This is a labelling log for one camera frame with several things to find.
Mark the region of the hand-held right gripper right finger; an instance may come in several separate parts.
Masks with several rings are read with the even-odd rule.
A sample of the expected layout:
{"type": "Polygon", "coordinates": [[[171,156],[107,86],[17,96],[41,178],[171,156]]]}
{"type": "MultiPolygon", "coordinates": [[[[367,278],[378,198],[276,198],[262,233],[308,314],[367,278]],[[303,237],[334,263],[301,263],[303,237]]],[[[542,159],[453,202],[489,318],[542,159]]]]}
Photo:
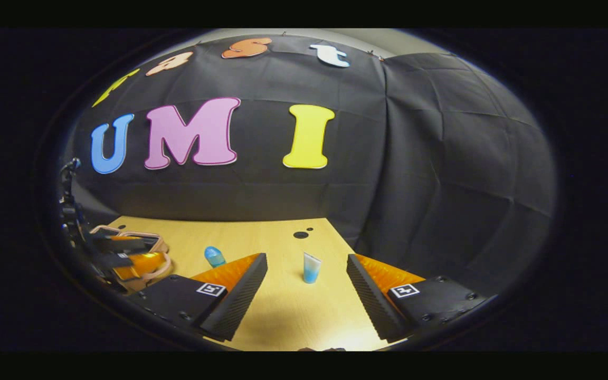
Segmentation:
{"type": "Polygon", "coordinates": [[[497,300],[448,274],[420,275],[351,253],[346,271],[379,339],[435,343],[497,300]]]}

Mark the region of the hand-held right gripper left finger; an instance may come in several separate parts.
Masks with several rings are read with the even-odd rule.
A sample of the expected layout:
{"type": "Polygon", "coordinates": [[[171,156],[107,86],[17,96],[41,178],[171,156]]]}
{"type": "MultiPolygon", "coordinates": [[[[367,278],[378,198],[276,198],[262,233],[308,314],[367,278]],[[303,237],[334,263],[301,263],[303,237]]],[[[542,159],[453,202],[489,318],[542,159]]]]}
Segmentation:
{"type": "Polygon", "coordinates": [[[267,255],[255,253],[191,278],[169,275],[128,300],[178,330],[232,340],[267,271],[267,255]]]}

